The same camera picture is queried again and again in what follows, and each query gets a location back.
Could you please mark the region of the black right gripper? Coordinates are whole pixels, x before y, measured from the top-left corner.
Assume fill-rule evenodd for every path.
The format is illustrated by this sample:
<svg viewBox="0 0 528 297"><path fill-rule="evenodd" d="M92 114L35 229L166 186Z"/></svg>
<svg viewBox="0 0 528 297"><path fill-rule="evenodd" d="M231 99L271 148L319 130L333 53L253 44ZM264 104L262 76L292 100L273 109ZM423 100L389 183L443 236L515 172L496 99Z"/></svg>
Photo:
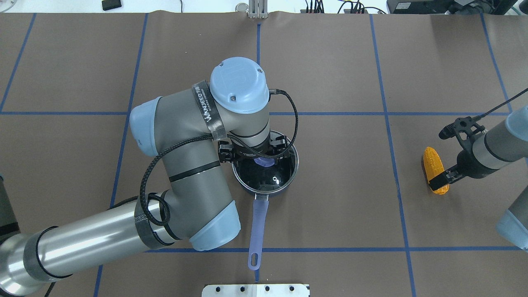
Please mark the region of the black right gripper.
<svg viewBox="0 0 528 297"><path fill-rule="evenodd" d="M461 151L457 156L457 164L435 176L429 181L429 187L432 191L437 191L464 177L482 179L485 177L485 167L472 153Z"/></svg>

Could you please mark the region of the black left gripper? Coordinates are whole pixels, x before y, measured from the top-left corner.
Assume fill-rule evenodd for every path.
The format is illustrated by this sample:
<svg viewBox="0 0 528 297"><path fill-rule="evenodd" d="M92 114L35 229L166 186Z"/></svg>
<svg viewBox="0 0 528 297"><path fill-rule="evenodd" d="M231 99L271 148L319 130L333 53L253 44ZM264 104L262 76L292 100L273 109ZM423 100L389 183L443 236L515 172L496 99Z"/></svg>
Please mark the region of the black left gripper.
<svg viewBox="0 0 528 297"><path fill-rule="evenodd" d="M254 163L277 163L289 157L289 139L276 131L269 132L264 141L257 146L249 146L241 141L243 137L228 135L228 141L217 143L217 154L221 163L236 163L252 160Z"/></svg>

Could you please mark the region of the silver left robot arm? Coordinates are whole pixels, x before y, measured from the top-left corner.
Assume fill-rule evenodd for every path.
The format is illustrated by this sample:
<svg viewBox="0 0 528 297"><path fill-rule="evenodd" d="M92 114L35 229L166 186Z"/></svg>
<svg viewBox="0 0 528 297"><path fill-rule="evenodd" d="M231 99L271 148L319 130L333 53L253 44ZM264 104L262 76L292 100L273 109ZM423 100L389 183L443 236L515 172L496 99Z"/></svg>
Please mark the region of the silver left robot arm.
<svg viewBox="0 0 528 297"><path fill-rule="evenodd" d="M296 139L272 139L264 70L245 57L223 60L209 81L134 107L130 128L152 157L137 196L38 233L20 232L1 185L1 295L31 295L72 274L187 239L198 251L237 237L239 214L222 163L285 158Z"/></svg>

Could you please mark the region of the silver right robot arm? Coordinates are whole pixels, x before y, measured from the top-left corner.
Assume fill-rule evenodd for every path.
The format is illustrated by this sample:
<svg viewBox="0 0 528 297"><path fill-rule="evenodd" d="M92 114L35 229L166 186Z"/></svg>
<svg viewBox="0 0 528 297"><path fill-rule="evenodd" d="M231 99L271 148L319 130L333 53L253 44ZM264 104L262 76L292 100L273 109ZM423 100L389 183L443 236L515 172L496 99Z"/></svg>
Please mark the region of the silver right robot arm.
<svg viewBox="0 0 528 297"><path fill-rule="evenodd" d="M456 164L444 168L441 158L432 147L426 147L422 165L426 182L435 194L445 194L449 186L464 177L482 179L528 156L528 108L510 113L491 129L478 122L483 115L460 117L445 126L441 139L456 138L462 150Z"/></svg>

